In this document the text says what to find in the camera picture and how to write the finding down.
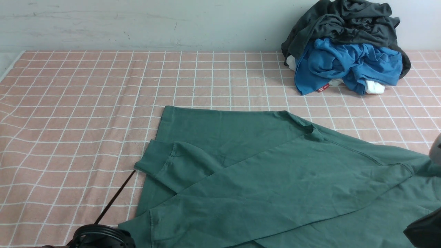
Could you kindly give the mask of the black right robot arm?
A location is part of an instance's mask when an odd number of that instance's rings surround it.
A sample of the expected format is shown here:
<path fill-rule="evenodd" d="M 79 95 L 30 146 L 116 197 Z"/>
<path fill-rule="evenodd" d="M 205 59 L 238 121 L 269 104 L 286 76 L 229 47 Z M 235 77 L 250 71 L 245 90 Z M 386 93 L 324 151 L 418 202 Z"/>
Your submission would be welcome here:
<path fill-rule="evenodd" d="M 424 176 L 430 176 L 429 172 L 433 171 L 433 175 L 440 177 L 440 151 L 441 134 L 435 138 L 429 150 L 429 170 L 423 173 Z M 440 207 L 433 212 L 410 223 L 403 234 L 416 248 L 439 248 L 440 247 Z"/>

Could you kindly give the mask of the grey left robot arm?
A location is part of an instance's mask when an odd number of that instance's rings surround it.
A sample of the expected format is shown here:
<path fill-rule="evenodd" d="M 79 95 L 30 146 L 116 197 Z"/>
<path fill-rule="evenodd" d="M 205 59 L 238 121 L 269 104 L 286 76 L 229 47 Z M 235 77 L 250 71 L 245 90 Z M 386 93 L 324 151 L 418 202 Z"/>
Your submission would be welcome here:
<path fill-rule="evenodd" d="M 64 246 L 44 245 L 43 248 L 135 248 L 127 231 L 106 225 L 84 225 L 78 228 L 71 241 Z"/>

